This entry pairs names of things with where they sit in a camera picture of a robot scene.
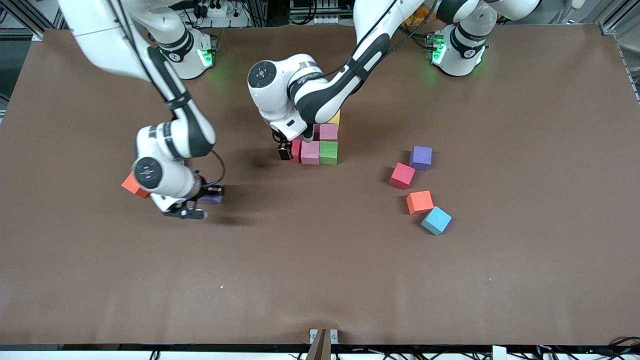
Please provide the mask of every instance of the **green led light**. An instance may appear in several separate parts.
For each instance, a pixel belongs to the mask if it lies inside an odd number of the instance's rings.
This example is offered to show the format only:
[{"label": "green led light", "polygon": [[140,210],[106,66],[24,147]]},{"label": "green led light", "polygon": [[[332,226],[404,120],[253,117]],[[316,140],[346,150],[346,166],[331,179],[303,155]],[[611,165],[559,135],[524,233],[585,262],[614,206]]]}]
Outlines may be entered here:
[{"label": "green led light", "polygon": [[442,61],[444,53],[447,51],[447,44],[442,44],[438,50],[433,52],[433,63],[439,64]]},{"label": "green led light", "polygon": [[206,67],[211,66],[211,56],[209,55],[209,52],[198,49],[198,56],[202,61],[202,65]]}]

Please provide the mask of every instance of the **magenta cube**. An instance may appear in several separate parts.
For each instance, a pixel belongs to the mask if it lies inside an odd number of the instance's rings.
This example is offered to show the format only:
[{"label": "magenta cube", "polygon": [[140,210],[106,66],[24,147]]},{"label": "magenta cube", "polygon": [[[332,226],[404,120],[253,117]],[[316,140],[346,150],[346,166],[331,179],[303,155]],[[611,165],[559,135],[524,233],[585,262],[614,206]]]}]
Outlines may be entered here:
[{"label": "magenta cube", "polygon": [[321,124],[320,140],[338,141],[338,124]]},{"label": "magenta cube", "polygon": [[300,162],[304,165],[320,165],[320,142],[302,142]]},{"label": "magenta cube", "polygon": [[395,186],[396,188],[406,190],[407,188],[409,188],[411,179],[413,179],[414,174],[414,168],[408,167],[403,163],[398,163],[396,164],[394,173],[391,175],[391,179],[389,179],[389,184]]}]

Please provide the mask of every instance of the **purple cube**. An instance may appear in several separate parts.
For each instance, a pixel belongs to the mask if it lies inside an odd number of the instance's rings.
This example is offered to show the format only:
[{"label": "purple cube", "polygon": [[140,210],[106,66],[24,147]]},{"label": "purple cube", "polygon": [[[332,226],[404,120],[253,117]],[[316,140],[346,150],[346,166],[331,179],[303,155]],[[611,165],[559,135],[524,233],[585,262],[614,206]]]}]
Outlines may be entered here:
[{"label": "purple cube", "polygon": [[431,155],[433,150],[426,146],[414,146],[409,159],[409,166],[415,170],[427,171],[431,166]]},{"label": "purple cube", "polygon": [[222,195],[204,195],[200,198],[200,201],[208,202],[209,204],[222,204]]}]

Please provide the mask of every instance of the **white bracket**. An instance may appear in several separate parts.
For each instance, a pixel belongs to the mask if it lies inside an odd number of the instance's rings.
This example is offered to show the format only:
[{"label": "white bracket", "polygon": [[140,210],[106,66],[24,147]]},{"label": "white bracket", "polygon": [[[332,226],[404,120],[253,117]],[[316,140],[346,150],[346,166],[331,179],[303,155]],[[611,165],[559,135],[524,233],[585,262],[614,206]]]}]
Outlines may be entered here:
[{"label": "white bracket", "polygon": [[[309,343],[313,343],[314,339],[316,338],[316,334],[318,333],[318,329],[311,329],[309,330]],[[337,329],[331,329],[331,332],[329,333],[331,335],[331,344],[339,344],[338,342],[338,330]]]},{"label": "white bracket", "polygon": [[492,356],[491,356],[492,360],[507,360],[506,347],[498,347],[494,345],[492,346],[491,353],[492,353]]}]

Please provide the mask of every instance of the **light blue cube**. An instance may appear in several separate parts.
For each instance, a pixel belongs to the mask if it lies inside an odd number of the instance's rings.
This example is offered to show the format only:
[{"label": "light blue cube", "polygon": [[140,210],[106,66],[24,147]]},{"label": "light blue cube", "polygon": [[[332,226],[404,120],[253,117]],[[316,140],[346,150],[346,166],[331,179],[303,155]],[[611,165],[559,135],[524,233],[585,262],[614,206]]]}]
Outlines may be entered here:
[{"label": "light blue cube", "polygon": [[422,226],[424,226],[427,230],[431,231],[435,235],[440,235],[447,228],[449,222],[451,221],[451,216],[439,207],[433,208],[429,215],[422,221]]}]

